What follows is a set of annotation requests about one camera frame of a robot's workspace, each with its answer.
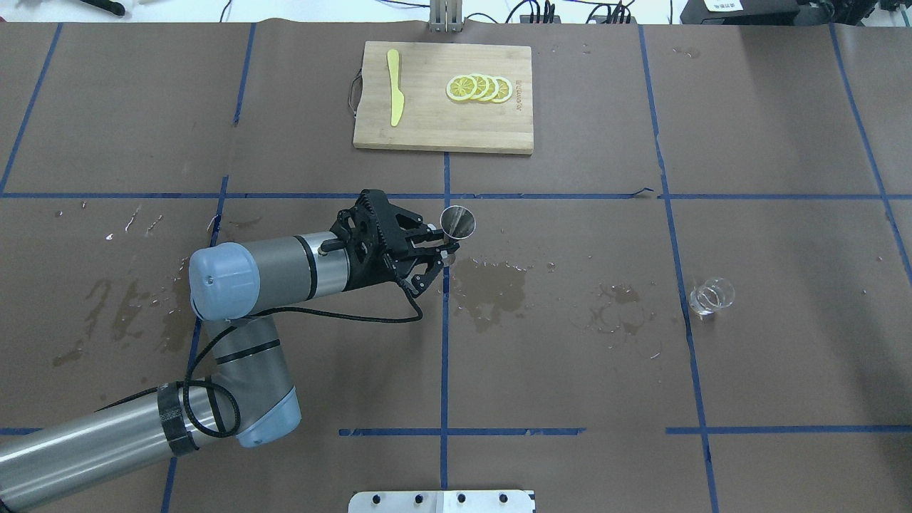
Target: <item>metal bracket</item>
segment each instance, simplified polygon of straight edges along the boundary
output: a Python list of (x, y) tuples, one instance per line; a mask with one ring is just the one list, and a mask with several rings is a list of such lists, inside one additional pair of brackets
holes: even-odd
[(430, 0), (431, 32), (462, 32), (462, 0)]
[(453, 490), (360, 492), (348, 501), (348, 513), (534, 513), (535, 492), (526, 490)]

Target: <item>metallic tube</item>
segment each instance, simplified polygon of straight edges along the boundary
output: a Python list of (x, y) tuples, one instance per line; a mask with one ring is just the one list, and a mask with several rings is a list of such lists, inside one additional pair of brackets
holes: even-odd
[[(215, 428), (206, 391), (193, 412)], [(197, 446), (217, 440), (184, 424)], [(172, 456), (155, 393), (0, 445), (0, 498), (13, 511), (36, 508)]]

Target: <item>lemon slice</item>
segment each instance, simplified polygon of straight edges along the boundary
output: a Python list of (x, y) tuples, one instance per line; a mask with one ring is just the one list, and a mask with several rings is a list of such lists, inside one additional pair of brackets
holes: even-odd
[(478, 80), (472, 75), (457, 75), (447, 84), (447, 96), (453, 101), (470, 99), (478, 88)]
[(491, 89), (488, 90), (488, 94), (478, 98), (478, 101), (491, 101), (497, 96), (497, 91), (500, 89), (501, 78), (500, 77), (488, 77), (488, 80), (491, 82)]
[(491, 83), (491, 77), (488, 75), (483, 75), (481, 73), (472, 73), (472, 76), (475, 78), (475, 81), (478, 83), (478, 86), (475, 88), (475, 94), (472, 95), (472, 99), (479, 99), (482, 96), (487, 96), (494, 85)]
[(497, 94), (491, 98), (491, 103), (504, 103), (513, 95), (513, 83), (504, 77), (494, 77), (497, 82)]

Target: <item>cutting board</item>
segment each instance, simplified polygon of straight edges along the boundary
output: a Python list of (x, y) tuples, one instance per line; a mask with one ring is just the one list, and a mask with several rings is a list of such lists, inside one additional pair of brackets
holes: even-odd
[[(387, 51), (391, 48), (399, 51), (399, 89), (405, 95), (402, 119), (396, 127), (389, 124)], [(513, 97), (501, 104), (448, 98), (450, 79), (470, 73), (509, 79)], [(532, 153), (529, 47), (368, 41), (361, 74), (364, 84), (355, 119), (356, 148)]]

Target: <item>yellow knife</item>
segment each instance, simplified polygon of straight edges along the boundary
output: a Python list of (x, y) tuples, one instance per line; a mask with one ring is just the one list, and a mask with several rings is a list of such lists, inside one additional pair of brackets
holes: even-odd
[(396, 126), (402, 118), (402, 109), (405, 107), (405, 95), (399, 90), (398, 50), (391, 48), (387, 52), (387, 64), (389, 65), (389, 90), (391, 91), (389, 124)]

